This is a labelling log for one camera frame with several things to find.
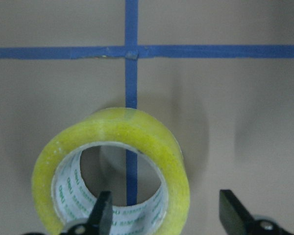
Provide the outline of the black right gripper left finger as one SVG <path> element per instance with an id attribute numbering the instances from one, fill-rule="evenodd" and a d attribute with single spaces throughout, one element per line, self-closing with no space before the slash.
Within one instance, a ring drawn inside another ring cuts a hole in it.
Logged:
<path id="1" fill-rule="evenodd" d="M 112 227 L 112 192 L 102 191 L 86 222 L 87 235 L 108 235 Z"/>

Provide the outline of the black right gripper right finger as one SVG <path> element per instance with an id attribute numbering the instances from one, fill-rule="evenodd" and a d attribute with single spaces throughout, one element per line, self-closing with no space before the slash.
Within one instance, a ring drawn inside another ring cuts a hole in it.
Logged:
<path id="1" fill-rule="evenodd" d="M 229 189 L 219 191 L 219 219 L 227 235 L 250 235 L 255 219 Z"/>

